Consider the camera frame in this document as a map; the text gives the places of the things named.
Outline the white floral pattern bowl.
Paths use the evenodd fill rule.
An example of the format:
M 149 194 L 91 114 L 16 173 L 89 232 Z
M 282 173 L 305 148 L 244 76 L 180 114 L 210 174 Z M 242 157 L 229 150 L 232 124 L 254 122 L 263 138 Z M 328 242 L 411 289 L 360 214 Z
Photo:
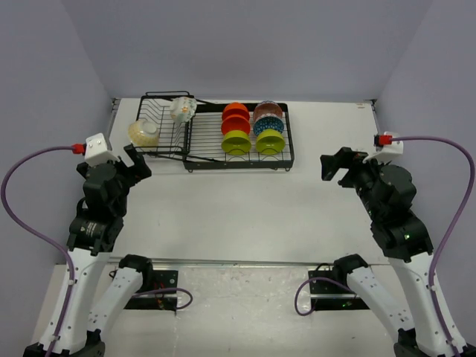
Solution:
M 196 113 L 198 102 L 190 97 L 177 97 L 170 104 L 170 117 L 177 124 L 189 122 Z

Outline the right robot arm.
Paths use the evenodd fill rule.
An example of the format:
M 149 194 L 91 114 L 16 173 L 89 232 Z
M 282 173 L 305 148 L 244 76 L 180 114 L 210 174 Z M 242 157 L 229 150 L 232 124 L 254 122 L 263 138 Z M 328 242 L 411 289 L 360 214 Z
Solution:
M 411 211 L 417 193 L 411 174 L 349 147 L 320 160 L 324 181 L 347 170 L 339 185 L 354 189 L 360 198 L 373 238 L 395 271 L 408 306 L 395 301 L 357 254 L 334 262 L 333 286 L 340 292 L 352 290 L 367 304 L 390 335 L 396 356 L 474 356 L 475 346 L 460 334 L 447 305 L 434 308 L 431 296 L 443 295 L 430 272 L 434 247 L 428 230 Z

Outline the yellow sun pattern bowl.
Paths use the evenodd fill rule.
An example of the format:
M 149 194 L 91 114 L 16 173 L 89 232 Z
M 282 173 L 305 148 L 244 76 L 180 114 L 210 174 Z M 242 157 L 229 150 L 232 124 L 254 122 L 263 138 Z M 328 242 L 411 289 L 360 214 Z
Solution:
M 158 127 L 145 119 L 130 124 L 127 135 L 130 142 L 137 147 L 155 147 L 159 142 Z

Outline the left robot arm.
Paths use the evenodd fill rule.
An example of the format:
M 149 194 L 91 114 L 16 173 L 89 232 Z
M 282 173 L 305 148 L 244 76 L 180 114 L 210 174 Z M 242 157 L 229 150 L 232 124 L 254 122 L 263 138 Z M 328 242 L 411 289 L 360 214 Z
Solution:
M 110 155 L 98 164 L 83 162 L 77 172 L 85 179 L 83 197 L 69 226 L 65 270 L 59 298 L 49 324 L 25 356 L 103 356 L 106 333 L 136 292 L 147 292 L 155 282 L 146 257 L 128 255 L 114 282 L 98 303 L 94 293 L 115 241 L 123 228 L 127 196 L 132 187 L 152 173 L 133 145 L 124 148 L 133 165 Z

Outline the lime green bowl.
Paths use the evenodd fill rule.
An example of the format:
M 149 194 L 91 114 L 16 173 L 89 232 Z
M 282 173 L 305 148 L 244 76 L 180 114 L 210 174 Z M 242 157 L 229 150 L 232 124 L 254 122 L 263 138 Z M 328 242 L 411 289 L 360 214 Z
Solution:
M 263 130 L 256 139 L 256 149 L 263 155 L 276 155 L 282 152 L 286 146 L 286 141 L 275 129 Z
M 246 132 L 231 130 L 224 135 L 221 148 L 229 155 L 244 155 L 250 151 L 251 141 Z

